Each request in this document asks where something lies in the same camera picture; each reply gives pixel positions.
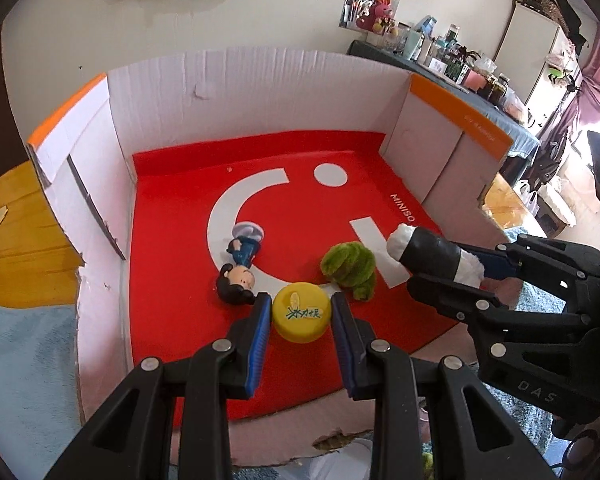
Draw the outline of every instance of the wooden table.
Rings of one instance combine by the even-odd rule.
[[[58,225],[31,162],[0,177],[0,306],[74,304],[82,265]]]
[[[546,236],[538,221],[501,174],[496,175],[484,199],[483,209],[491,215],[501,229],[524,227],[530,235]]]

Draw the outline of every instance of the pink curtain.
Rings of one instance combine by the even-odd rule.
[[[600,122],[600,25],[589,60],[582,69],[582,76],[580,92],[564,111],[559,122],[542,135],[542,140],[561,138],[567,130],[577,133]]]

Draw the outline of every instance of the cardboard box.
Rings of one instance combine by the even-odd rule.
[[[85,262],[77,345],[87,417],[132,365],[133,155],[290,130],[384,134],[381,156],[446,237],[485,247],[507,242],[480,205],[512,141],[424,78],[355,57],[275,48],[188,53],[112,70],[49,117],[28,143],[50,206]],[[449,353],[475,360],[463,325],[416,356],[437,361]],[[234,422],[234,463],[315,456],[314,442],[369,430],[373,416],[372,402],[352,402],[340,391]]]

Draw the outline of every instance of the white c logo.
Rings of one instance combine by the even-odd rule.
[[[321,164],[316,168],[314,177],[318,182],[329,187],[343,186],[347,182],[347,173],[335,164]],[[231,241],[230,236],[238,219],[238,213],[245,202],[256,193],[267,189],[267,187],[288,183],[289,179],[285,170],[277,168],[261,171],[239,180],[222,194],[211,210],[206,227],[209,253],[218,270],[224,264],[234,263],[231,255],[226,252],[226,248]],[[352,220],[350,224],[360,241],[375,254],[378,271],[389,288],[394,288],[406,282],[409,277],[408,272],[386,252],[386,240],[371,217]],[[275,298],[282,288],[289,285],[289,282],[271,276],[255,265],[251,267],[251,272],[256,279],[254,294],[268,292]],[[333,283],[321,285],[320,288],[328,296],[340,290]]]

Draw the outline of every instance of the black tape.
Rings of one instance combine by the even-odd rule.
[[[422,273],[453,280],[460,264],[460,247],[424,227],[417,227],[400,263],[412,274]]]

